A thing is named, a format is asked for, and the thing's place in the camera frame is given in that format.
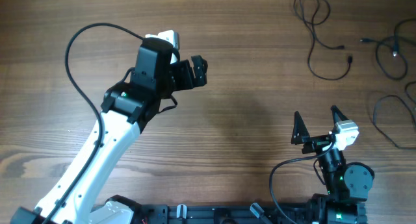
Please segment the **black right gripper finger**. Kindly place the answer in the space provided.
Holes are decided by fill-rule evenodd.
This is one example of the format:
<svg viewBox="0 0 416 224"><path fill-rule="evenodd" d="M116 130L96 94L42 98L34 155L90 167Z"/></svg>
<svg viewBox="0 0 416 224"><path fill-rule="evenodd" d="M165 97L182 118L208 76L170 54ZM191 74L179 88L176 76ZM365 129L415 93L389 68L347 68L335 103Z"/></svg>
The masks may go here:
<svg viewBox="0 0 416 224"><path fill-rule="evenodd" d="M305 144L309 141L309 132L305 126L305 123L299 113L294 113L294 127L292 131L291 143L292 144Z"/></svg>
<svg viewBox="0 0 416 224"><path fill-rule="evenodd" d="M331 106L331 112L334 123L348 120L348 118L339 110L336 105Z"/></svg>

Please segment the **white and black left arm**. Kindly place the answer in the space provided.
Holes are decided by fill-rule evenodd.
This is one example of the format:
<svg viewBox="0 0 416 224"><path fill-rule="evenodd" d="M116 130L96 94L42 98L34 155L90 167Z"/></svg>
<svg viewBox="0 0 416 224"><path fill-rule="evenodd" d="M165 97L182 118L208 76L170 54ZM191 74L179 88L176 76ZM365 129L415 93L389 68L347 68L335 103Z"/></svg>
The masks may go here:
<svg viewBox="0 0 416 224"><path fill-rule="evenodd" d="M105 93L101 112L90 136L53 189L34 210L20 207L11 223L139 223L141 205L126 198L94 203L124 152L138 139L147 123L162 112L161 100L175 91L207 83L207 61L200 55L178 60L173 45L145 38L129 82L118 82Z"/></svg>

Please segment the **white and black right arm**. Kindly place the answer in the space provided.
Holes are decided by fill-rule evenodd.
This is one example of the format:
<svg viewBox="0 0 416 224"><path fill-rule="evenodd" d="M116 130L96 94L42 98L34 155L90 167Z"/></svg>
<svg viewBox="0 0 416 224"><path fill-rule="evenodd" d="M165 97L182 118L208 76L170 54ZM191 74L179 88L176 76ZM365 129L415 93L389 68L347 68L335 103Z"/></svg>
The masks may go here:
<svg viewBox="0 0 416 224"><path fill-rule="evenodd" d="M361 162L348 163L343 151L358 138L358 126L335 105L331 107L333 129L326 135L310 136L298 111L294 113L291 143L302 144L303 154L315 153L327 194L308 201L307 223L366 224L365 201L375 178Z"/></svg>

